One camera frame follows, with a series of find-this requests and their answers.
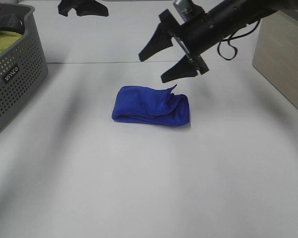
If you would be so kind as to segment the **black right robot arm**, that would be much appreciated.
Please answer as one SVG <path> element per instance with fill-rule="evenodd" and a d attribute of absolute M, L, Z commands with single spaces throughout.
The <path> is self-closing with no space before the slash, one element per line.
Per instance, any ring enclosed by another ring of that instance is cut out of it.
<path fill-rule="evenodd" d="M 178 42 L 185 56 L 161 76 L 163 83 L 208 72 L 201 57 L 203 52 L 233 40 L 238 30 L 258 24 L 277 11 L 298 10 L 298 0 L 224 0 L 208 12 L 191 0 L 176 0 L 173 5 L 184 23 L 179 24 L 171 12 L 165 10 L 159 15 L 160 23 L 152 38 L 139 53 L 140 61 L 145 61 L 172 47 L 172 38 Z"/>

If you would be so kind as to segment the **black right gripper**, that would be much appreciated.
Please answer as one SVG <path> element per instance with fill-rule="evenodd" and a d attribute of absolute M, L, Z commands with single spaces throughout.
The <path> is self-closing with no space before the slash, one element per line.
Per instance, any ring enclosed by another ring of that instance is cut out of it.
<path fill-rule="evenodd" d="M 208 13 L 200 13 L 193 19 L 180 25 L 167 9 L 159 15 L 158 24 L 153 36 L 139 53 L 139 60 L 146 61 L 156 53 L 173 46 L 176 40 L 184 57 L 172 68 L 161 75 L 162 83 L 176 79 L 195 77 L 209 71 L 201 54 L 217 44 L 223 38 L 216 32 L 216 26 Z"/>

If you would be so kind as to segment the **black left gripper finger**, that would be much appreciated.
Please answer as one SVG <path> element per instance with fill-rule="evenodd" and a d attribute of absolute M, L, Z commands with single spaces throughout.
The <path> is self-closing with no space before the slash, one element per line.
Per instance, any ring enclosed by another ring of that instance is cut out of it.
<path fill-rule="evenodd" d="M 61 2 L 58 5 L 58 13 L 62 16 L 67 17 L 68 12 L 76 7 L 76 1 L 75 0 L 61 0 Z"/>
<path fill-rule="evenodd" d="M 75 8 L 77 16 L 96 15 L 108 17 L 108 8 L 95 0 L 83 0 Z"/>

